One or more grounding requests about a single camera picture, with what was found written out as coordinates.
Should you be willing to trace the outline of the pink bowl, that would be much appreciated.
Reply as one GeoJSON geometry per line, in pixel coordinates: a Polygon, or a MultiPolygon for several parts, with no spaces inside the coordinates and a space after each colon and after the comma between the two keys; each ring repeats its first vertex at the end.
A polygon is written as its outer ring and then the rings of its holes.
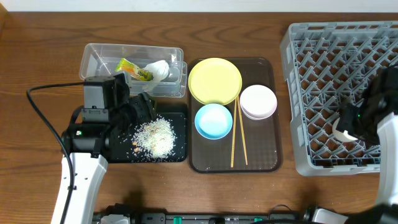
{"type": "Polygon", "coordinates": [[[264,85],[251,85],[240,95],[240,106],[250,119],[262,120],[271,117],[277,109],[275,93],[264,85]]]}

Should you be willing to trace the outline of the light blue bowl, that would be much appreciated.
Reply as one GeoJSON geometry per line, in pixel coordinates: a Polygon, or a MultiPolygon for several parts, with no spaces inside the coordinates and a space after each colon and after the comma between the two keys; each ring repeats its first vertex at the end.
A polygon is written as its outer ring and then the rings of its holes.
{"type": "Polygon", "coordinates": [[[194,125],[206,139],[217,140],[225,137],[233,127],[231,112],[223,105],[208,104],[196,113],[194,125]]]}

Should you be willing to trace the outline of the rice pile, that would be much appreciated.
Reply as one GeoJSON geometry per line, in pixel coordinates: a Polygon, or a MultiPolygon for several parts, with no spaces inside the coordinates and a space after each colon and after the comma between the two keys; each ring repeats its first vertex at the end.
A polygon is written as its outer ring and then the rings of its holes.
{"type": "Polygon", "coordinates": [[[140,124],[132,133],[123,137],[121,144],[127,147],[127,157],[140,159],[166,159],[175,155],[177,136],[171,122],[162,116],[140,124]]]}

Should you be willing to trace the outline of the white tissue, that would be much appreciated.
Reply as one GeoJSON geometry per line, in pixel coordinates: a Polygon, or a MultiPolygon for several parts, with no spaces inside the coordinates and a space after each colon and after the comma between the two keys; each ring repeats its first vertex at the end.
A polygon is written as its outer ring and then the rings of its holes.
{"type": "Polygon", "coordinates": [[[146,92],[152,91],[162,80],[169,75],[169,64],[165,60],[159,60],[146,65],[143,70],[151,72],[153,79],[143,89],[146,92]]]}

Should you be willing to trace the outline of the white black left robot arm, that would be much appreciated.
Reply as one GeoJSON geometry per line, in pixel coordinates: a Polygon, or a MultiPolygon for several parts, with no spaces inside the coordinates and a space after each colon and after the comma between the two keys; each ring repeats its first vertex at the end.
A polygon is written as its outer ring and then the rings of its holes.
{"type": "Polygon", "coordinates": [[[112,154],[133,128],[157,117],[147,93],[130,96],[124,73],[89,77],[82,84],[84,104],[74,110],[61,137],[66,154],[52,223],[92,221],[112,154]]]}

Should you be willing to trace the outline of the pale green cup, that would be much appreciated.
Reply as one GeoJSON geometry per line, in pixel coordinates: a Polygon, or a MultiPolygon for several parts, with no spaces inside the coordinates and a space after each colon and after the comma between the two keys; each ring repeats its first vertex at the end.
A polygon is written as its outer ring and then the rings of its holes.
{"type": "Polygon", "coordinates": [[[339,121],[340,121],[340,119],[337,118],[337,119],[335,120],[335,122],[333,123],[333,126],[332,126],[332,133],[333,133],[334,137],[335,137],[338,141],[341,141],[341,142],[353,142],[353,141],[357,141],[358,139],[355,138],[355,137],[353,137],[353,136],[350,136],[350,135],[348,134],[347,131],[341,132],[341,131],[338,131],[338,130],[337,130],[337,124],[339,123],[339,121]]]}

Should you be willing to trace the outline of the green yellow snack wrapper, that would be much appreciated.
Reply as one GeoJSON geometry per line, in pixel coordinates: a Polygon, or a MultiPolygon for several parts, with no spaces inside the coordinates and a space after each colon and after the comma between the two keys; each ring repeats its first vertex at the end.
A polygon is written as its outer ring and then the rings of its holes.
{"type": "Polygon", "coordinates": [[[122,58],[115,68],[116,72],[128,72],[130,76],[139,81],[151,81],[154,76],[152,72],[138,67],[136,64],[122,58]]]}

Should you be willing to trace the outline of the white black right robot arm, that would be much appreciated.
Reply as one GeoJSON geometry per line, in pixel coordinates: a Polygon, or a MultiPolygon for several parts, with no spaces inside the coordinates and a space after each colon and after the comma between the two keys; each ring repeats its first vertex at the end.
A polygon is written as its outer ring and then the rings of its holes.
{"type": "Polygon", "coordinates": [[[346,223],[397,223],[397,64],[385,68],[363,92],[360,106],[341,107],[336,130],[380,146],[376,205],[346,223]]]}

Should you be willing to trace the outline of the wooden chopstick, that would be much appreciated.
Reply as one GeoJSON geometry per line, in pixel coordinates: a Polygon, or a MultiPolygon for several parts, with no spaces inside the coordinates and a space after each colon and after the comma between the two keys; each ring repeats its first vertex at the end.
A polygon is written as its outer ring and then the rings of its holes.
{"type": "Polygon", "coordinates": [[[233,110],[233,133],[232,133],[232,142],[231,142],[231,163],[230,168],[234,167],[234,149],[235,149],[235,138],[236,138],[236,113],[237,113],[237,98],[234,100],[234,110],[233,110]]]}
{"type": "Polygon", "coordinates": [[[245,159],[245,164],[248,165],[248,155],[247,155],[247,149],[246,149],[246,138],[245,138],[245,133],[244,133],[243,115],[242,115],[242,111],[241,111],[239,95],[236,97],[236,100],[237,100],[237,104],[238,104],[239,125],[240,125],[240,128],[241,128],[241,138],[242,138],[242,143],[243,143],[244,159],[245,159]]]}

